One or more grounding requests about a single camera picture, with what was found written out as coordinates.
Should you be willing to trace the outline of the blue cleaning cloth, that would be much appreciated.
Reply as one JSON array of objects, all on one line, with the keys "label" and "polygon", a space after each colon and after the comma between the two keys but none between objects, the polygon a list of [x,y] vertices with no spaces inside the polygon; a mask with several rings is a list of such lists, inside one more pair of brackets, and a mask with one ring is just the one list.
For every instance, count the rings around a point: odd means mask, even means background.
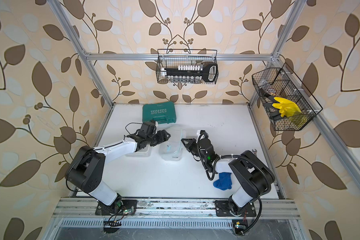
[{"label": "blue cleaning cloth", "polygon": [[213,186],[222,191],[230,190],[232,188],[231,173],[219,173],[219,179],[213,182]]}]

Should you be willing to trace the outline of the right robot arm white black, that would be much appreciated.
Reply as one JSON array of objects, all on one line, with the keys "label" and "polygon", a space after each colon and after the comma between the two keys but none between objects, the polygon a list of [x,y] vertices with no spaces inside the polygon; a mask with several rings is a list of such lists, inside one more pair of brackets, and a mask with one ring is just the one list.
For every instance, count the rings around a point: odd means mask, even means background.
[{"label": "right robot arm white black", "polygon": [[181,142],[202,163],[210,181],[220,173],[231,174],[238,180],[240,187],[228,198],[227,206],[235,215],[271,191],[275,175],[253,152],[220,156],[208,138],[182,139]]}]

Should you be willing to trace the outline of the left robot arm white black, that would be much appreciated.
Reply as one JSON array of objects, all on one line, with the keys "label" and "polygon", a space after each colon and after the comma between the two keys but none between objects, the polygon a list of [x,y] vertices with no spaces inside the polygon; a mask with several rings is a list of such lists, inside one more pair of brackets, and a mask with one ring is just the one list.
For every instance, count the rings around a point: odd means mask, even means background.
[{"label": "left robot arm white black", "polygon": [[81,147],[66,172],[66,183],[73,184],[102,204],[111,206],[116,202],[118,194],[102,180],[105,166],[124,155],[138,152],[147,146],[155,147],[170,138],[171,134],[166,130],[158,130],[157,123],[152,120],[142,123],[138,130],[119,142],[103,147]]}]

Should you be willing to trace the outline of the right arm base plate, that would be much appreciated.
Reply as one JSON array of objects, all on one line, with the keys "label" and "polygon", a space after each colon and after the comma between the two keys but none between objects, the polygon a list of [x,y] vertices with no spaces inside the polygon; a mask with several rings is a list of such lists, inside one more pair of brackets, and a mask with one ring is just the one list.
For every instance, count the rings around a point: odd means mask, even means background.
[{"label": "right arm base plate", "polygon": [[238,207],[233,200],[217,200],[216,206],[217,217],[256,217],[257,212],[252,203],[247,203],[243,207]]}]

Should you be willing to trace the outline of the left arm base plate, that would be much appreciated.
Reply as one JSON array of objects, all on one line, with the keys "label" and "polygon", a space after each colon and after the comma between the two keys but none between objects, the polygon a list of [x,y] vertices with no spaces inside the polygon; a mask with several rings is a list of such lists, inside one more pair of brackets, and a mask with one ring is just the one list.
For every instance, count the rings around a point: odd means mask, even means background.
[{"label": "left arm base plate", "polygon": [[110,206],[98,201],[96,216],[133,215],[137,209],[137,200],[116,199]]}]

